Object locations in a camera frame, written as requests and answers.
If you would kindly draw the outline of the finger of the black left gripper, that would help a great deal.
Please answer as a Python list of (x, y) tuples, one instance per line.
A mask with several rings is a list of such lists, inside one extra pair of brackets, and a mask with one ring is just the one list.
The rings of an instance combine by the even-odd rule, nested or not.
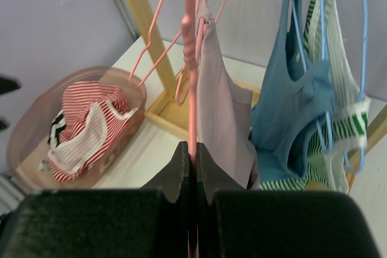
[(6, 76), (4, 74), (0, 75), (0, 94), (1, 95), (8, 94), (10, 92), (19, 90), (21, 88), (22, 88), (22, 85), (20, 84), (18, 79), (14, 77)]
[(10, 127), (10, 123), (3, 117), (0, 118), (0, 132), (5, 131)]

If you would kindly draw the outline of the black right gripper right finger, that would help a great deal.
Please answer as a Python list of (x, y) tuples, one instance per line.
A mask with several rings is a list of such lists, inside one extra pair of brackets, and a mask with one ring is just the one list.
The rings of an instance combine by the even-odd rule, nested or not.
[(197, 146), (200, 257), (379, 257), (360, 208), (328, 191), (246, 190)]

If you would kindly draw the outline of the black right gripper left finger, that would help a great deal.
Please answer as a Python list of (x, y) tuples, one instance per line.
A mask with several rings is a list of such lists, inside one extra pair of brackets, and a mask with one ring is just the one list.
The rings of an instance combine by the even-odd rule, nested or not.
[(1, 224), (2, 257), (187, 257), (189, 155), (139, 189), (46, 190)]

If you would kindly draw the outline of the black white striped tank top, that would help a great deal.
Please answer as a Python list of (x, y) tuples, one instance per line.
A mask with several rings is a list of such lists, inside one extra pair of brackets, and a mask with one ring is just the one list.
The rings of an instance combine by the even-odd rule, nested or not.
[(67, 124), (63, 115), (63, 110), (60, 110), (51, 122), (50, 133), (47, 141), (50, 147), (55, 148), (60, 145), (60, 133), (66, 129), (66, 126)]

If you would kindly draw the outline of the red white striped tank top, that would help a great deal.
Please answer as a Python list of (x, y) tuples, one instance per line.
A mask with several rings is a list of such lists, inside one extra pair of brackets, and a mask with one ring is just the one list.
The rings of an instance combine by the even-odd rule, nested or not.
[(60, 145), (51, 148), (46, 163), (59, 182), (76, 179), (99, 160), (129, 124), (138, 108), (130, 109), (118, 86), (79, 81), (62, 96), (66, 129)]

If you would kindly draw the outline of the dusty pink tank top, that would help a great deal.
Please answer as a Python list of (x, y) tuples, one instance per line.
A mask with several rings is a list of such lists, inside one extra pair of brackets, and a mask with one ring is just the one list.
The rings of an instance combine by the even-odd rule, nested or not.
[(207, 3), (198, 18), (205, 23), (198, 73), (199, 139), (214, 162), (245, 189), (258, 189), (257, 152), (249, 140), (253, 92), (229, 76), (221, 55), (216, 22)]

